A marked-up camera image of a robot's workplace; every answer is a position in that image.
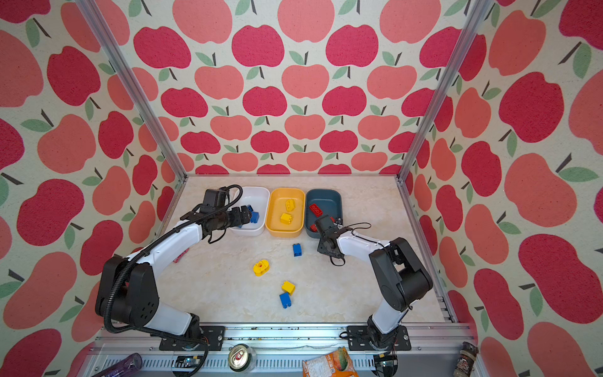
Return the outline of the white plastic container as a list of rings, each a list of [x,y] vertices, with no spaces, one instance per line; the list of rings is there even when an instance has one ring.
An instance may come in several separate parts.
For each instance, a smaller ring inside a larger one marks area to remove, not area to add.
[[[249,223],[245,226],[230,228],[229,231],[237,236],[242,237],[260,236],[265,230],[269,199],[270,191],[267,188],[259,186],[244,186],[243,196],[234,205],[234,207],[251,205],[254,211],[259,213],[259,220],[257,223]]]

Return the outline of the dark teal plastic container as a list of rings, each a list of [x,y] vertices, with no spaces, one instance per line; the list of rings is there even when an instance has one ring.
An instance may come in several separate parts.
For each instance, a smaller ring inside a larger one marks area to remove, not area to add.
[[[339,192],[333,189],[315,188],[306,193],[306,208],[305,208],[305,230],[309,237],[319,239],[320,235],[312,231],[311,226],[314,226],[317,216],[309,209],[316,204],[322,210],[324,215],[329,215],[342,224],[343,209],[342,197]]]

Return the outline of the yellow lego brick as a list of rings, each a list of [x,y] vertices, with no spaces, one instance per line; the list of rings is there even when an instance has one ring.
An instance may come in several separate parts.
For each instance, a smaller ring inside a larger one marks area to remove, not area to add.
[[[285,225],[290,225],[293,222],[293,216],[289,213],[284,212],[280,216],[280,222]]]
[[[295,210],[295,201],[293,199],[287,199],[285,202],[285,206],[287,212],[292,212],[293,210]]]
[[[290,281],[284,281],[281,288],[287,294],[293,295],[293,293],[295,292],[296,286],[293,283],[291,283]]]

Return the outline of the yellow round lego piece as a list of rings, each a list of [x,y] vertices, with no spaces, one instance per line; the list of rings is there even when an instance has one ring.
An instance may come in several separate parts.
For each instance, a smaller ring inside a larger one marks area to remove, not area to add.
[[[253,266],[253,272],[255,276],[263,276],[268,273],[269,269],[270,264],[269,261],[266,259],[262,259]]]

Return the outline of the yellow lego brick front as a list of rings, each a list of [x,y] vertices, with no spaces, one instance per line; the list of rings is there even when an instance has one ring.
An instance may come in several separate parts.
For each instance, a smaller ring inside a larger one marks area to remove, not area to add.
[[[281,288],[287,294],[293,295],[293,293],[295,292],[296,286],[293,283],[291,283],[290,281],[284,281]]]

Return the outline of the blue lego brick front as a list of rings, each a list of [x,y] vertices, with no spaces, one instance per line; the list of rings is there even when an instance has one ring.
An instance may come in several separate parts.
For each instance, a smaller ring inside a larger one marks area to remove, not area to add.
[[[280,294],[280,302],[284,309],[291,307],[291,296],[287,292]]]

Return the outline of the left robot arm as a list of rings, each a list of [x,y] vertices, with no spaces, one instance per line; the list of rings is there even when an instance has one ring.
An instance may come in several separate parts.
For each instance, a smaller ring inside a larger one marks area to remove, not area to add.
[[[212,232],[246,225],[251,217],[247,206],[196,207],[149,246],[128,257],[110,258],[101,273],[95,304],[105,330],[112,334],[141,331],[192,349],[206,347],[199,317],[162,303],[156,277],[187,249],[204,239],[212,242]]]

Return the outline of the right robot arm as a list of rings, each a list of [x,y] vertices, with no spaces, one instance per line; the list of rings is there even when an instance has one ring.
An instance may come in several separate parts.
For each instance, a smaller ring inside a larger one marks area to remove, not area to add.
[[[331,261],[355,257],[371,265],[383,301],[367,320],[364,341],[376,350],[391,350],[400,322],[412,305],[433,288],[433,281],[410,243],[404,238],[376,240],[324,215],[315,221],[320,235],[317,251]]]

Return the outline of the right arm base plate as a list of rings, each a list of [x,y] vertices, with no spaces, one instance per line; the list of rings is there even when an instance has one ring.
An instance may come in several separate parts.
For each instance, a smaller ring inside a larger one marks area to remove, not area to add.
[[[352,351],[389,352],[412,349],[410,336],[405,326],[398,326],[386,334],[381,333],[377,328],[369,328],[369,326],[348,326],[340,337],[348,342],[348,348]]]

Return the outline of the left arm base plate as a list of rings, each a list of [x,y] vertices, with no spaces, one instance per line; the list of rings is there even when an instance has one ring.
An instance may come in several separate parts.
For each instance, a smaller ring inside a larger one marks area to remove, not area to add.
[[[205,349],[220,351],[224,340],[225,326],[196,325],[192,331],[179,336],[178,339],[163,338],[159,349],[174,352],[202,352]]]

